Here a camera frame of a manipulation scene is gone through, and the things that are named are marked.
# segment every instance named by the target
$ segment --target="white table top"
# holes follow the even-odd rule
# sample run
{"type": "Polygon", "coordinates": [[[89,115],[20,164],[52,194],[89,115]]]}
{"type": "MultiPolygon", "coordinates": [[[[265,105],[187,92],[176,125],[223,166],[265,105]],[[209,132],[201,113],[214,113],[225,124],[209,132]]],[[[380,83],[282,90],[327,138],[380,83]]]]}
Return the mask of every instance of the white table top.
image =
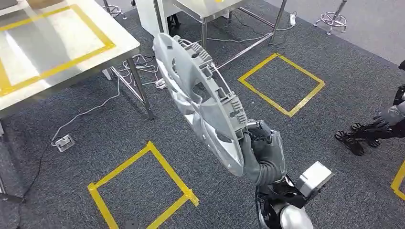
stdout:
{"type": "Polygon", "coordinates": [[[173,5],[195,18],[207,22],[221,17],[227,10],[235,10],[249,0],[172,0],[173,5]]]}
{"type": "Polygon", "coordinates": [[[94,0],[48,1],[0,10],[0,117],[139,53],[94,0]]]}

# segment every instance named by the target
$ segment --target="stool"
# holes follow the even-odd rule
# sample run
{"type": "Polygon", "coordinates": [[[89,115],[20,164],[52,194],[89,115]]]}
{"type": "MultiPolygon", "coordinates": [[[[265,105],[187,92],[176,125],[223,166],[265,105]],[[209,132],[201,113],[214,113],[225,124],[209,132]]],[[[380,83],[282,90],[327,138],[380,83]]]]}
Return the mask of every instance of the stool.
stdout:
{"type": "Polygon", "coordinates": [[[320,15],[319,20],[314,23],[314,26],[318,26],[318,23],[322,21],[323,23],[330,26],[329,30],[326,32],[327,35],[331,35],[333,27],[343,27],[342,33],[346,32],[346,18],[340,15],[339,13],[343,9],[344,4],[346,4],[347,0],[342,0],[338,10],[336,12],[326,12],[320,15]]]}
{"type": "Polygon", "coordinates": [[[122,13],[122,9],[119,6],[109,5],[107,0],[104,0],[104,9],[111,15],[111,17],[115,18],[118,15],[122,15],[122,19],[126,20],[127,17],[122,13]]]}

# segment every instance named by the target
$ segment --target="gray sleeve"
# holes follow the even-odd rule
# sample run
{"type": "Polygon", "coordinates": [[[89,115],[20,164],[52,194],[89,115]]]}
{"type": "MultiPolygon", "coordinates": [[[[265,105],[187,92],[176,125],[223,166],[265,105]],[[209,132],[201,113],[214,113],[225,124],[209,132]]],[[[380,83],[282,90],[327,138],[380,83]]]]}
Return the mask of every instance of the gray sleeve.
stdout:
{"type": "Polygon", "coordinates": [[[405,102],[397,106],[392,106],[381,112],[381,117],[389,123],[390,126],[396,125],[405,119],[405,102]]]}

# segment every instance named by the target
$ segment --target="yellow tape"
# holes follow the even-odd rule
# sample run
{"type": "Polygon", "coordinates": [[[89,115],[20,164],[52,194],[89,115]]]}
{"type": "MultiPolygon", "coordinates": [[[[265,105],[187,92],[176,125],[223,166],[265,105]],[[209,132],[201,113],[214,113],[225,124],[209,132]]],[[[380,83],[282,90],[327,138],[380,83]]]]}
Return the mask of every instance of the yellow tape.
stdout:
{"type": "Polygon", "coordinates": [[[166,161],[166,159],[163,157],[163,155],[159,152],[159,150],[154,146],[154,144],[152,142],[149,141],[143,149],[141,149],[139,152],[137,152],[130,159],[126,160],[124,163],[122,163],[116,169],[111,171],[109,174],[107,174],[105,177],[103,177],[96,184],[91,183],[87,186],[92,198],[94,199],[94,202],[96,203],[98,209],[100,209],[101,215],[104,217],[108,226],[111,229],[117,229],[118,225],[115,222],[111,213],[109,212],[109,210],[108,210],[106,204],[104,203],[103,199],[101,198],[100,194],[98,193],[97,188],[99,188],[103,184],[107,183],[109,180],[111,180],[113,177],[115,177],[116,175],[121,173],[124,169],[126,169],[128,166],[132,165],[136,160],[138,160],[141,156],[145,155],[149,151],[156,157],[156,159],[163,166],[163,168],[166,170],[166,172],[169,174],[169,176],[173,179],[173,181],[177,184],[177,186],[182,190],[184,195],[182,197],[180,197],[180,199],[178,199],[174,204],[172,204],[167,210],[165,210],[155,221],[152,222],[152,224],[150,224],[148,226],[148,228],[149,229],[158,228],[165,220],[167,220],[167,218],[169,218],[187,200],[190,200],[195,206],[198,206],[198,204],[199,204],[199,199],[194,195],[192,190],[186,186],[186,184],[180,179],[180,177],[173,170],[173,168],[169,165],[169,163],[166,161]]]}
{"type": "Polygon", "coordinates": [[[0,31],[9,30],[9,29],[12,29],[14,27],[24,25],[24,24],[27,24],[29,22],[33,22],[33,21],[36,21],[38,19],[45,18],[45,17],[51,16],[53,14],[57,14],[59,12],[62,12],[64,10],[69,10],[69,9],[72,9],[80,17],[80,19],[98,37],[98,39],[101,40],[101,42],[103,42],[104,47],[101,47],[101,48],[99,48],[97,50],[94,50],[94,51],[92,51],[92,52],[90,52],[90,53],[88,53],[88,54],[86,54],[84,56],[75,58],[75,59],[73,59],[73,60],[71,60],[69,62],[60,64],[60,65],[58,65],[58,66],[56,66],[56,67],[54,67],[52,69],[44,71],[43,73],[41,73],[38,76],[35,76],[35,77],[31,78],[31,79],[27,79],[27,80],[25,80],[23,82],[20,82],[20,83],[16,84],[16,85],[13,85],[13,86],[11,86],[10,81],[9,81],[7,75],[6,75],[6,72],[5,72],[4,68],[2,69],[2,64],[1,64],[1,60],[0,60],[0,89],[1,89],[0,97],[4,96],[6,94],[9,94],[9,93],[11,93],[13,91],[16,91],[18,89],[21,89],[23,87],[26,87],[26,86],[28,86],[30,84],[33,84],[33,83],[35,83],[35,82],[37,82],[37,81],[39,81],[41,79],[48,78],[49,76],[52,76],[52,75],[54,75],[54,74],[56,74],[58,72],[61,72],[61,71],[65,70],[65,69],[73,67],[73,66],[77,65],[80,62],[88,60],[88,59],[90,59],[90,58],[92,58],[94,56],[97,56],[97,55],[105,52],[106,50],[109,50],[109,49],[115,47],[115,44],[94,24],[94,22],[91,21],[91,19],[76,4],[66,6],[66,7],[60,8],[60,9],[52,11],[52,12],[44,13],[44,14],[41,14],[41,15],[38,15],[38,16],[35,16],[35,17],[31,17],[29,19],[25,19],[25,20],[22,20],[22,21],[19,21],[19,22],[15,22],[15,23],[0,27],[0,31]]]}
{"type": "Polygon", "coordinates": [[[148,142],[148,145],[151,144],[152,148],[151,151],[153,155],[156,157],[156,159],[159,161],[159,163],[163,166],[163,168],[166,170],[166,172],[169,174],[169,176],[173,179],[173,181],[179,186],[181,191],[185,194],[185,196],[188,197],[188,199],[191,200],[191,202],[195,205],[198,206],[199,200],[198,198],[194,195],[191,189],[189,189],[186,184],[180,179],[179,175],[173,170],[173,168],[169,165],[169,163],[166,161],[166,159],[162,156],[162,154],[159,152],[159,150],[153,145],[153,143],[148,142]]]}
{"type": "Polygon", "coordinates": [[[6,70],[3,67],[3,64],[0,60],[0,93],[4,90],[4,88],[10,87],[10,81],[7,78],[6,70]]]}
{"type": "Polygon", "coordinates": [[[405,161],[403,162],[402,166],[399,168],[398,173],[396,174],[391,188],[394,190],[394,193],[397,194],[401,199],[405,200],[405,194],[399,190],[401,184],[405,177],[405,161]]]}
{"type": "Polygon", "coordinates": [[[310,72],[308,72],[307,70],[301,68],[300,66],[298,66],[297,64],[295,64],[294,62],[290,61],[289,59],[287,59],[286,57],[282,56],[282,55],[278,55],[277,53],[274,53],[272,55],[270,55],[269,57],[267,57],[265,60],[263,60],[261,63],[259,63],[258,65],[256,65],[254,68],[252,68],[251,70],[249,70],[248,72],[246,72],[244,75],[242,75],[241,77],[239,77],[238,81],[240,83],[242,83],[244,86],[246,86],[247,88],[249,88],[251,91],[253,91],[254,93],[258,94],[262,99],[264,99],[266,102],[268,102],[269,104],[271,104],[273,107],[275,107],[276,109],[278,109],[281,113],[288,115],[289,117],[294,116],[298,110],[300,110],[311,98],[313,98],[316,93],[318,93],[324,86],[325,83],[318,77],[314,76],[313,74],[311,74],[310,72]],[[263,93],[261,93],[260,91],[258,91],[256,88],[254,88],[251,84],[249,84],[246,79],[251,76],[253,73],[255,73],[257,70],[259,70],[261,67],[263,67],[265,64],[267,64],[269,61],[271,61],[272,59],[276,58],[276,57],[280,57],[282,60],[284,60],[285,62],[287,62],[288,64],[292,65],[293,67],[295,67],[296,69],[300,70],[302,73],[304,73],[305,75],[311,77],[312,79],[314,79],[316,82],[318,82],[319,84],[307,95],[305,96],[304,99],[302,99],[291,111],[287,111],[286,109],[284,109],[282,106],[280,106],[278,103],[276,103],[275,101],[273,101],[272,99],[270,99],[269,97],[267,97],[266,95],[264,95],[263,93]]]}
{"type": "Polygon", "coordinates": [[[118,224],[115,222],[113,216],[111,215],[110,211],[108,210],[106,204],[104,203],[103,199],[101,198],[100,194],[97,191],[97,187],[91,183],[87,186],[91,197],[93,198],[94,202],[96,203],[98,209],[101,212],[101,215],[106,220],[106,223],[110,229],[118,229],[118,224]]]}
{"type": "Polygon", "coordinates": [[[141,156],[145,155],[145,153],[147,153],[148,151],[150,151],[149,143],[146,145],[145,148],[141,149],[130,159],[126,160],[124,163],[122,163],[120,166],[118,166],[116,169],[114,169],[109,174],[107,174],[105,177],[103,177],[100,181],[98,181],[96,183],[96,187],[98,188],[98,187],[102,186],[103,184],[107,183],[109,180],[111,180],[113,177],[118,175],[120,172],[122,172],[128,166],[132,165],[132,163],[134,163],[136,160],[138,160],[141,156]]]}
{"type": "Polygon", "coordinates": [[[172,204],[168,209],[166,209],[159,217],[155,219],[147,229],[156,229],[164,221],[166,221],[177,209],[179,209],[189,198],[184,194],[178,199],[174,204],[172,204]]]}

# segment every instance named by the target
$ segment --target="metal bar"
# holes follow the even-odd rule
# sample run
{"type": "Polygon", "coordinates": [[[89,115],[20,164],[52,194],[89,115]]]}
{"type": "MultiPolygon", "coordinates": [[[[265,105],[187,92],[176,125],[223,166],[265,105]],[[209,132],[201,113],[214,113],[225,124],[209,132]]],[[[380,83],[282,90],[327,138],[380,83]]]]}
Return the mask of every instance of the metal bar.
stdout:
{"type": "Polygon", "coordinates": [[[341,4],[339,5],[338,10],[335,12],[335,15],[333,16],[333,20],[336,19],[336,17],[340,14],[341,10],[343,9],[344,4],[346,4],[347,0],[343,0],[341,4]]]}
{"type": "Polygon", "coordinates": [[[21,197],[16,197],[5,193],[0,193],[0,199],[3,201],[9,201],[17,204],[24,202],[24,199],[21,197]]]}
{"type": "Polygon", "coordinates": [[[114,74],[121,80],[122,83],[124,83],[124,85],[136,96],[136,98],[143,104],[143,99],[142,97],[137,93],[137,91],[135,91],[135,89],[125,80],[124,77],[122,77],[122,75],[117,72],[117,70],[114,67],[111,67],[111,70],[114,72],[114,74]]]}
{"type": "Polygon", "coordinates": [[[286,7],[286,3],[287,3],[287,0],[283,0],[283,2],[281,3],[281,7],[280,7],[280,10],[278,11],[278,15],[277,15],[276,23],[274,24],[273,34],[276,33],[278,24],[280,23],[281,18],[283,17],[283,12],[284,12],[284,8],[286,7]]]}
{"type": "Polygon", "coordinates": [[[162,17],[160,16],[160,9],[159,9],[158,0],[153,0],[153,5],[155,6],[156,19],[158,20],[159,31],[164,32],[163,23],[162,23],[162,17]]]}
{"type": "Polygon", "coordinates": [[[136,68],[136,65],[134,63],[134,60],[132,58],[129,58],[129,59],[127,59],[127,62],[128,62],[129,68],[131,69],[132,75],[134,76],[135,82],[136,82],[136,84],[138,86],[138,90],[140,92],[140,95],[142,96],[143,103],[145,105],[146,111],[148,112],[149,119],[152,120],[154,118],[153,117],[153,112],[152,112],[152,109],[150,108],[148,97],[146,96],[146,93],[143,90],[142,81],[140,80],[140,77],[138,75],[137,68],[136,68]]]}
{"type": "Polygon", "coordinates": [[[109,7],[109,4],[108,4],[107,0],[104,0],[104,6],[106,7],[107,12],[109,14],[111,14],[110,7],[109,7]]]}
{"type": "Polygon", "coordinates": [[[4,134],[4,130],[3,130],[3,126],[1,125],[1,121],[0,121],[0,137],[3,136],[4,134]]]}
{"type": "Polygon", "coordinates": [[[4,187],[3,180],[1,179],[1,175],[0,175],[0,193],[6,194],[6,188],[4,187]]]}
{"type": "Polygon", "coordinates": [[[243,51],[241,51],[240,53],[238,53],[236,56],[232,57],[231,59],[229,59],[228,61],[226,61],[225,63],[219,65],[217,67],[217,69],[220,69],[222,67],[224,67],[225,65],[229,64],[231,61],[235,60],[236,58],[240,57],[241,55],[243,55],[245,52],[251,50],[252,48],[256,47],[258,44],[264,42],[265,40],[267,40],[268,38],[270,38],[271,36],[273,36],[274,34],[272,32],[270,32],[269,34],[267,34],[266,36],[264,36],[262,39],[256,41],[254,44],[250,45],[249,47],[247,47],[246,49],[244,49],[243,51]]]}
{"type": "Polygon", "coordinates": [[[274,28],[274,24],[271,23],[271,22],[269,22],[269,21],[267,21],[266,19],[264,19],[264,18],[262,18],[262,17],[260,17],[260,16],[258,16],[258,15],[256,15],[256,14],[254,14],[254,13],[248,11],[247,9],[245,9],[245,8],[243,8],[243,7],[239,7],[238,9],[239,9],[240,11],[242,11],[242,12],[244,12],[244,13],[246,13],[246,14],[252,16],[253,18],[256,18],[257,20],[263,22],[264,24],[270,26],[271,28],[274,28]]]}
{"type": "Polygon", "coordinates": [[[207,48],[207,32],[208,32],[208,23],[207,20],[204,18],[202,20],[202,29],[201,29],[201,46],[204,49],[207,48]]]}
{"type": "Polygon", "coordinates": [[[232,21],[232,15],[233,15],[233,11],[229,11],[229,15],[228,15],[228,22],[232,21]]]}

